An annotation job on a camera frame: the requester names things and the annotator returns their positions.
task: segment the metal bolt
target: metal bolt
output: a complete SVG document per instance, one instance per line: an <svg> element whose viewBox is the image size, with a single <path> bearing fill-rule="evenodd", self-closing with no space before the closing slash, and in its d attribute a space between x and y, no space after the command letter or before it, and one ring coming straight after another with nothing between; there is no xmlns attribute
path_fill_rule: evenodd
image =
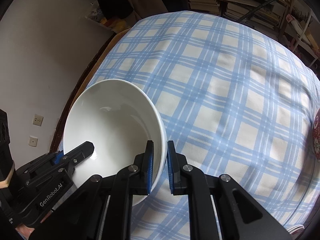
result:
<svg viewBox="0 0 320 240"><path fill-rule="evenodd" d="M129 167L128 167L128 170L129 171L137 171L138 170L138 166L137 165L130 165Z"/></svg>
<svg viewBox="0 0 320 240"><path fill-rule="evenodd" d="M90 177L90 180L91 180L92 182L98 182L98 181L100 180L100 178L101 178L101 176L99 176L99 175L92 175L92 176Z"/></svg>
<svg viewBox="0 0 320 240"><path fill-rule="evenodd" d="M182 167L185 171L192 171L193 167L189 164L186 164Z"/></svg>
<svg viewBox="0 0 320 240"><path fill-rule="evenodd" d="M225 182L228 182L231 180L231 178L228 174L222 174L220 178Z"/></svg>

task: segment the white wall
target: white wall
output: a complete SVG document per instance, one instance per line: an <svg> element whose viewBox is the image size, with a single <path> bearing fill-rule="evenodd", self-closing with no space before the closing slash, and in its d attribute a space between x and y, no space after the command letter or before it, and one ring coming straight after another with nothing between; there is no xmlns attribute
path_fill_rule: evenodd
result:
<svg viewBox="0 0 320 240"><path fill-rule="evenodd" d="M0 21L0 109L17 168L49 151L70 93L112 34L83 18L94 1L14 0ZM34 114L44 116L41 127Z"/></svg>

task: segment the white bowl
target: white bowl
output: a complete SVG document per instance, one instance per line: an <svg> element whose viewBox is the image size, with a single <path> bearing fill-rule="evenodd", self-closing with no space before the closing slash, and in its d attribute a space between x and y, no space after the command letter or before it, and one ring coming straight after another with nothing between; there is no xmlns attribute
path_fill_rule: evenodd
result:
<svg viewBox="0 0 320 240"><path fill-rule="evenodd" d="M160 114L137 86L120 79L107 79L85 90L72 106L63 134L68 153L85 141L92 142L92 156L76 166L72 180L80 187L90 176L107 177L133 164L153 140L153 190L160 179L167 155L167 135ZM146 196L134 196L133 205Z"/></svg>

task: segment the wall socket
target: wall socket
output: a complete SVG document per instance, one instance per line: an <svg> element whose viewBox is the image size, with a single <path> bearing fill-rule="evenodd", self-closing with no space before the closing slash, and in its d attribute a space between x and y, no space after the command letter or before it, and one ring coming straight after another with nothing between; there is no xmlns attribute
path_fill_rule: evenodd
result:
<svg viewBox="0 0 320 240"><path fill-rule="evenodd" d="M32 137L32 136L29 137L29 145L30 146L36 147L37 146L37 142L38 142L38 138L35 138L35 137Z"/></svg>
<svg viewBox="0 0 320 240"><path fill-rule="evenodd" d="M35 114L32 124L41 126L42 121L43 121L43 116Z"/></svg>

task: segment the plaid tablecloth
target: plaid tablecloth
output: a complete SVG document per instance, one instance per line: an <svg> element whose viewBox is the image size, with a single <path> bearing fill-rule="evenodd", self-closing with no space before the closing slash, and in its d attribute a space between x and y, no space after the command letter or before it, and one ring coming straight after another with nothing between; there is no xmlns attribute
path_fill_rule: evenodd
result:
<svg viewBox="0 0 320 240"><path fill-rule="evenodd" d="M109 78L143 89L190 164L230 174L286 228L306 220L319 191L309 134L320 83L289 50L220 17L168 13L139 21L89 86ZM188 200L170 194L167 167L132 216L132 239L189 239Z"/></svg>

